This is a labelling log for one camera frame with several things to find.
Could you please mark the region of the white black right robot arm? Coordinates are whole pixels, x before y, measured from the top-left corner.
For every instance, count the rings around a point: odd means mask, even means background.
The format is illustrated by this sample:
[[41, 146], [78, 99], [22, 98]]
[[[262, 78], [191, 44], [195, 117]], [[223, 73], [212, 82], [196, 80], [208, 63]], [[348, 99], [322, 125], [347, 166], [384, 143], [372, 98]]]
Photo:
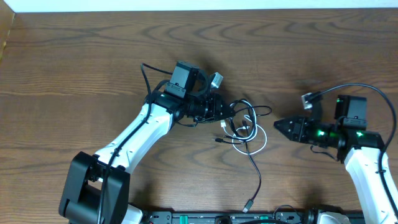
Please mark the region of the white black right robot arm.
[[288, 140], [337, 150], [332, 158], [344, 164], [361, 205], [366, 223], [397, 223], [397, 187], [389, 170], [385, 144], [380, 134], [361, 129], [338, 127], [304, 116], [274, 122]]

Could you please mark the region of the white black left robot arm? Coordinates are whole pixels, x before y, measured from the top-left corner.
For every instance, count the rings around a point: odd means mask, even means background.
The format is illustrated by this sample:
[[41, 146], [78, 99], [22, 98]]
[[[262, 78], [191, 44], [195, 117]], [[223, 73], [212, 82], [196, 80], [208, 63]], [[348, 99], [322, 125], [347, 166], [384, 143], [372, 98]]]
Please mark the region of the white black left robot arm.
[[212, 123], [235, 115], [221, 95], [183, 97], [155, 90], [135, 120], [93, 155], [71, 161], [59, 214], [70, 223], [140, 223], [144, 213], [128, 202], [130, 178], [149, 149], [184, 116]]

